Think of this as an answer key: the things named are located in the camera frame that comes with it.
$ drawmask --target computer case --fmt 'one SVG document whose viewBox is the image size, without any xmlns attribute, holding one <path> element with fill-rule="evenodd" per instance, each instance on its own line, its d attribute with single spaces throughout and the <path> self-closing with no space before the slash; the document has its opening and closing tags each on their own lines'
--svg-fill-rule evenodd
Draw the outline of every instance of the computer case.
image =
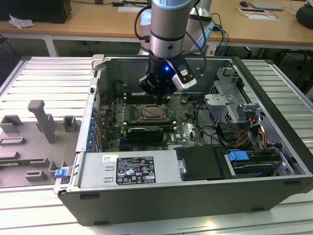
<svg viewBox="0 0 313 235">
<path fill-rule="evenodd" d="M 63 24 L 70 12 L 70 0 L 2 0 L 0 20 L 9 20 L 11 14 L 22 20 Z"/>
</svg>

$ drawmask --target floor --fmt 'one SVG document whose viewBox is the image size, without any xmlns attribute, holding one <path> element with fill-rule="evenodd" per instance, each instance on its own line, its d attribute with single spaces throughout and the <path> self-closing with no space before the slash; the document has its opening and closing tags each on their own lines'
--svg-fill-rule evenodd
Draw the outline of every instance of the floor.
<svg viewBox="0 0 313 235">
<path fill-rule="evenodd" d="M 9 39 L 10 45 L 15 49 L 19 56 L 48 56 L 43 40 L 33 39 Z M 87 42 L 82 41 L 55 41 L 55 46 L 60 56 L 92 56 L 94 54 L 105 55 L 134 55 L 139 51 L 138 43 L 116 43 L 116 42 Z M 216 52 L 220 55 L 223 48 Z M 259 51 L 258 48 L 251 48 L 252 59 L 256 58 Z M 288 53 L 279 63 L 280 57 L 277 56 L 279 49 L 266 49 L 262 59 L 270 59 L 278 64 L 279 68 L 293 82 L 297 81 L 297 86 L 304 92 L 313 85 L 313 63 L 312 58 L 308 57 L 306 64 L 302 66 L 306 68 L 303 72 L 301 68 L 297 68 L 299 63 L 303 61 L 303 55 Z M 248 52 L 242 47 L 231 47 L 227 56 L 239 56 L 242 59 L 248 58 Z M 8 77 L 14 66 L 18 63 L 18 56 L 12 51 L 9 45 L 5 43 L 0 47 L 0 83 Z"/>
</svg>

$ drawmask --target power supply label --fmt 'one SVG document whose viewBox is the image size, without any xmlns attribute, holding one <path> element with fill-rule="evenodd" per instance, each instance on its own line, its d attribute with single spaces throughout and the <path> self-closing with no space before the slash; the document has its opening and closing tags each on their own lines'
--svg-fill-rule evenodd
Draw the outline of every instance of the power supply label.
<svg viewBox="0 0 313 235">
<path fill-rule="evenodd" d="M 118 158 L 116 183 L 118 185 L 150 184 L 156 182 L 153 157 Z"/>
</svg>

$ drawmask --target blue latch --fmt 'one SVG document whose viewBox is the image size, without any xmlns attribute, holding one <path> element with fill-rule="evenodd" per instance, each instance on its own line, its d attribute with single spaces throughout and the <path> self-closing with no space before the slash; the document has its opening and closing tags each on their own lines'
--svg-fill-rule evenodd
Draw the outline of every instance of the blue latch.
<svg viewBox="0 0 313 235">
<path fill-rule="evenodd" d="M 92 149 L 92 144 L 91 143 L 87 143 L 87 149 Z"/>
<path fill-rule="evenodd" d="M 245 151 L 231 151 L 228 153 L 230 161 L 249 161 L 249 156 Z"/>
<path fill-rule="evenodd" d="M 97 109 L 97 108 L 95 108 L 95 107 L 93 107 L 93 108 L 92 108 L 92 111 L 93 111 L 95 114 L 97 114 L 97 113 L 98 113 L 98 109 Z"/>
<path fill-rule="evenodd" d="M 90 121 L 90 126 L 95 126 L 96 122 L 95 121 Z"/>
<path fill-rule="evenodd" d="M 92 139 L 93 139 L 93 135 L 89 134 L 88 137 L 87 137 L 87 140 L 92 141 Z"/>
<path fill-rule="evenodd" d="M 93 134 L 93 133 L 94 133 L 94 128 L 93 128 L 93 127 L 90 127 L 90 128 L 89 128 L 89 132 Z"/>
<path fill-rule="evenodd" d="M 67 178 L 67 172 L 68 172 L 68 169 L 57 169 L 55 171 L 54 177 L 56 179 L 58 179 L 58 178 L 66 179 Z"/>
</svg>

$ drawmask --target computer mouse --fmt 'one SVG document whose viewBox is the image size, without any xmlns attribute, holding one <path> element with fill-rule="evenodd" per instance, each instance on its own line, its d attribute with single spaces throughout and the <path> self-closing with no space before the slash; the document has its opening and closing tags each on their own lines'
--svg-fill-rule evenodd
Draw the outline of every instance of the computer mouse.
<svg viewBox="0 0 313 235">
<path fill-rule="evenodd" d="M 241 1 L 240 5 L 243 6 L 243 7 L 248 7 L 249 3 L 247 3 L 246 1 Z"/>
</svg>

